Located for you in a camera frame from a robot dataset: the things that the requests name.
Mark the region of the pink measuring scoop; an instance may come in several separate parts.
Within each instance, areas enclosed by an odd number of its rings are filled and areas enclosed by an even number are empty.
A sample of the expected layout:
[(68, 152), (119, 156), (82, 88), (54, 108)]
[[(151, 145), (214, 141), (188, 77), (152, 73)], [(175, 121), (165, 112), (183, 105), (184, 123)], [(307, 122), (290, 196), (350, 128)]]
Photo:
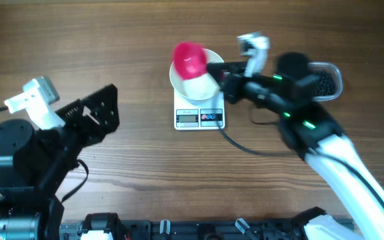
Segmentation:
[(172, 53), (172, 61), (184, 81), (198, 78), (207, 72), (207, 56), (204, 48), (198, 43), (177, 44)]

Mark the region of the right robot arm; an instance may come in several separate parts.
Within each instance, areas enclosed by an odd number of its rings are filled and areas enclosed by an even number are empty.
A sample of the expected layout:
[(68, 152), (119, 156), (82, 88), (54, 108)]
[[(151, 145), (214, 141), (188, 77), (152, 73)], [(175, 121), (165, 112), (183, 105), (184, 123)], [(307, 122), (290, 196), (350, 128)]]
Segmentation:
[(207, 72), (234, 104), (242, 99), (279, 116), (281, 138), (330, 186), (360, 234), (320, 209), (298, 222), (307, 239), (384, 239), (384, 190), (360, 159), (342, 126), (313, 99), (319, 80), (302, 53), (278, 57), (274, 76), (246, 72), (246, 62), (208, 63)]

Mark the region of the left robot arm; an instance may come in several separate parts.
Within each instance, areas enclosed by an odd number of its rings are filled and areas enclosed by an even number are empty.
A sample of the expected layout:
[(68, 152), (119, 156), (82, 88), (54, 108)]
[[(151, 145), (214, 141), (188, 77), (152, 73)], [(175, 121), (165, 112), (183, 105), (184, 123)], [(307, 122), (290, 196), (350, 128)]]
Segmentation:
[(64, 206), (55, 194), (68, 172), (84, 165), (82, 149), (118, 128), (117, 94), (110, 84), (57, 110), (62, 127), (0, 123), (0, 239), (60, 238)]

